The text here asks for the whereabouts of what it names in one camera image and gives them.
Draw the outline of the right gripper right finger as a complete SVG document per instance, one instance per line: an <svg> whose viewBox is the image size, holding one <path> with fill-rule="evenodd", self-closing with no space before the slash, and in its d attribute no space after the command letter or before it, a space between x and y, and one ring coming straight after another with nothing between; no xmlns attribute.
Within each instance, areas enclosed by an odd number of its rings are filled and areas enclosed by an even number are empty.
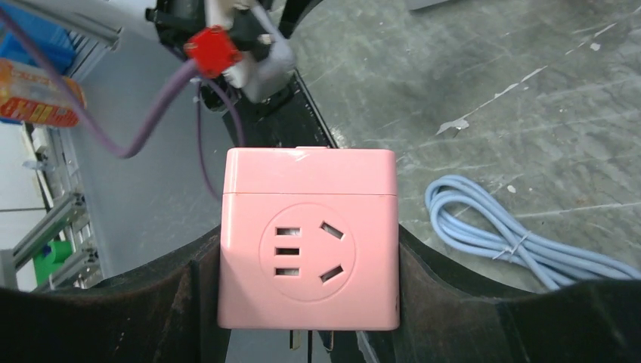
<svg viewBox="0 0 641 363"><path fill-rule="evenodd" d="M638 362L640 283L529 293L399 231L401 323L369 332L380 362Z"/></svg>

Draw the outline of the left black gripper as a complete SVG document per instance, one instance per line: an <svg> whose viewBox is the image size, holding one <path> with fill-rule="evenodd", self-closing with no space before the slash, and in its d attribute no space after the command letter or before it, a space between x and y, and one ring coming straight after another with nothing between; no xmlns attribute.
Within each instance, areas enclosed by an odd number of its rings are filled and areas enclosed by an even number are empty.
<svg viewBox="0 0 641 363"><path fill-rule="evenodd" d="M180 55L194 61L201 79L220 79L228 88L244 96L222 75L225 68L240 60L240 52L221 26L206 25L204 2L158 1L155 8L146 11L146 18L156 27L163 45L174 48ZM269 14L272 3L260 2ZM317 1L287 1L280 21L274 25L288 41L305 16L318 4Z"/></svg>

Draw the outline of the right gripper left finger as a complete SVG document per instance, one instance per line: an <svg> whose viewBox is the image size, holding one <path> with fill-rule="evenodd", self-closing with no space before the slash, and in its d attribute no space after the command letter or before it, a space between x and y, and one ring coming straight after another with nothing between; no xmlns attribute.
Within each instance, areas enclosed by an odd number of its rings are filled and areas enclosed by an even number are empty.
<svg viewBox="0 0 641 363"><path fill-rule="evenodd" d="M223 362L220 228L88 289L1 291L3 362Z"/></svg>

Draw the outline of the pink cube socket adapter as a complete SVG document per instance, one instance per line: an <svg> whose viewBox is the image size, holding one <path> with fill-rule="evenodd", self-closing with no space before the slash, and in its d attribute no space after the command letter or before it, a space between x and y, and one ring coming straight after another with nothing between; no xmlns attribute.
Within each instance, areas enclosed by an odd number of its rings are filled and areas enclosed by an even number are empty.
<svg viewBox="0 0 641 363"><path fill-rule="evenodd" d="M220 327L398 328L391 150L230 149L221 207Z"/></svg>

